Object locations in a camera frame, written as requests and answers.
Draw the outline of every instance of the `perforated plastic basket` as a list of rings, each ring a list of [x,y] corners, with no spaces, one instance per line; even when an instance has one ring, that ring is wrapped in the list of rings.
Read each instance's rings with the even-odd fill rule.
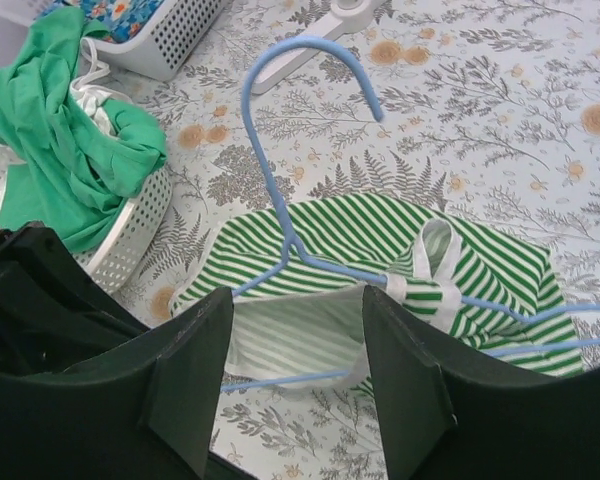
[[[12,163],[22,162],[10,148],[0,146],[0,208],[7,186],[7,168]],[[140,195],[127,200],[100,246],[74,256],[107,293],[118,290],[140,263],[167,211],[171,191],[169,176],[161,168],[147,178]]]
[[[228,0],[164,0],[131,40],[96,41],[100,57],[141,75],[171,80]],[[0,16],[29,27],[52,0],[0,0]]]

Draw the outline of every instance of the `clothes hanger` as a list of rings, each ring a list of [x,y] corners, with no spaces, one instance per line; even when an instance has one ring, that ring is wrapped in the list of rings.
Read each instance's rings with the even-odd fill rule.
[[[262,170],[262,174],[265,178],[267,192],[269,193],[269,197],[271,198],[271,203],[275,210],[276,217],[282,229],[284,241],[280,252],[280,262],[267,272],[263,273],[262,275],[259,275],[258,277],[255,277],[254,279],[250,280],[249,282],[232,290],[233,297],[242,295],[247,290],[256,287],[260,283],[278,274],[289,263],[292,248],[295,248],[295,251],[300,260],[308,266],[315,267],[328,272],[346,275],[351,278],[355,278],[356,280],[360,280],[378,287],[386,287],[387,285],[387,277],[384,275],[366,272],[364,270],[358,270],[355,268],[350,268],[344,265],[338,265],[331,262],[326,262],[324,260],[312,257],[307,252],[304,243],[302,242],[302,239],[300,239],[293,227],[289,210],[287,208],[283,196],[278,191],[275,178],[273,176],[271,168],[269,167],[269,163],[265,156],[264,149],[262,148],[260,140],[258,139],[258,134],[256,133],[253,124],[253,119],[251,117],[251,90],[253,88],[255,80],[260,74],[260,72],[263,70],[263,68],[266,67],[266,65],[269,62],[271,62],[271,60],[290,50],[295,50],[299,48],[312,48],[316,50],[322,50],[324,52],[332,54],[340,61],[342,61],[345,65],[347,65],[355,75],[356,79],[358,80],[358,84],[362,88],[362,93],[364,94],[367,105],[369,105],[369,108],[371,109],[373,118],[378,122],[382,121],[382,119],[384,118],[384,112],[382,111],[382,107],[380,105],[378,97],[376,96],[373,87],[371,86],[371,82],[369,81],[369,78],[367,77],[366,73],[364,72],[364,69],[362,68],[362,65],[360,64],[360,62],[358,62],[358,60],[353,56],[351,52],[349,52],[337,43],[334,43],[330,40],[325,40],[320,37],[301,35],[295,38],[290,38],[279,42],[278,44],[274,45],[269,50],[264,52],[260,56],[260,58],[258,58],[255,65],[251,67],[251,69],[247,73],[247,77],[242,87],[240,108],[247,135],[249,137],[249,140],[251,141],[251,145],[253,146],[253,150],[255,152],[256,158],[258,159],[258,163],[260,164],[260,169]],[[537,323],[567,312],[600,311],[599,304],[561,305],[558,307],[551,308],[549,310],[545,310],[537,315],[525,316],[514,312],[505,305],[494,302],[488,302],[479,298],[462,296],[462,303],[464,303],[465,305],[472,305],[480,308],[486,308],[488,310],[496,310],[502,313],[506,313],[515,320],[527,324]],[[550,345],[537,345],[530,347],[497,348],[483,350],[483,352],[492,357],[503,357],[507,355],[524,354],[530,352],[552,352],[556,350],[582,348],[592,345],[600,345],[600,338],[560,342]],[[223,387],[223,391],[304,382],[308,380],[316,380],[323,378],[333,378],[344,376],[347,373],[347,371],[338,370],[335,372],[312,373],[307,375],[299,375],[295,377],[284,377],[273,380],[250,382],[240,385],[226,385],[225,387]]]

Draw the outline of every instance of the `white plastic rim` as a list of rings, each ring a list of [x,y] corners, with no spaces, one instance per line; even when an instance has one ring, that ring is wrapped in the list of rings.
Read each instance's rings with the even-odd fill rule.
[[[0,146],[0,209],[7,186],[7,167],[22,163],[13,151]],[[172,185],[166,170],[145,180],[140,194],[127,200],[113,227],[95,249],[74,255],[96,284],[111,294],[140,263],[162,222],[171,200]]]

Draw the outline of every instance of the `clothing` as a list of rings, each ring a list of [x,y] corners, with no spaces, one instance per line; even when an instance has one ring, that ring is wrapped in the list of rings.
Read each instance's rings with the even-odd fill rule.
[[[66,6],[79,7],[86,20],[98,20],[107,28],[104,39],[124,43],[135,37],[164,0],[53,0],[39,15],[44,17]]]
[[[0,69],[0,144],[26,162],[9,167],[0,226],[42,221],[74,253],[102,242],[166,156],[164,132],[142,109],[106,100],[112,138],[70,95],[81,37],[93,33],[102,30],[85,27],[81,10],[59,9],[32,25],[13,65]]]
[[[114,137],[115,129],[104,109],[104,103],[109,98],[115,98],[126,103],[133,103],[133,101],[131,98],[120,92],[116,92],[100,85],[91,84],[91,82],[99,78],[106,77],[109,74],[110,69],[108,64],[98,61],[98,52],[93,40],[90,38],[83,38],[82,43],[89,49],[89,53],[83,51],[82,55],[91,62],[91,67],[85,75],[78,77],[71,82],[69,85],[69,93],[78,106],[84,110],[84,113],[86,113],[93,123],[95,123],[100,132],[109,137]]]
[[[487,349],[576,339],[566,315],[524,325],[461,303],[461,295],[468,295],[526,315],[563,304],[544,248],[382,195],[316,200],[289,211],[310,254],[389,273],[394,285],[396,277],[403,278],[403,306],[468,345]],[[174,295],[174,313],[219,286],[238,287],[277,264],[283,236],[274,211],[265,210],[229,220],[209,241],[202,265]],[[360,368],[366,355],[361,310],[361,284],[292,255],[278,275],[235,298],[226,370],[272,379]],[[577,349],[504,360],[551,375],[582,370]],[[371,393],[368,383],[360,388]]]

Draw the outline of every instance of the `green and white striped fabric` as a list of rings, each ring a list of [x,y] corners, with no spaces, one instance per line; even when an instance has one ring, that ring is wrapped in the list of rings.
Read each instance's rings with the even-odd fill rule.
[[[524,325],[460,303],[460,296],[468,295],[526,315],[563,304],[546,249],[376,194],[309,201],[289,210],[310,254],[406,280],[398,294],[403,306],[468,345],[487,349],[576,339],[566,315]],[[273,267],[282,241],[273,210],[227,221],[210,237],[191,280],[176,292],[173,313],[217,287],[238,287]],[[363,287],[292,256],[282,272],[235,299],[227,371],[271,379],[359,364],[366,358]],[[503,360],[550,375],[582,371],[577,349]],[[368,384],[361,388],[371,392]]]

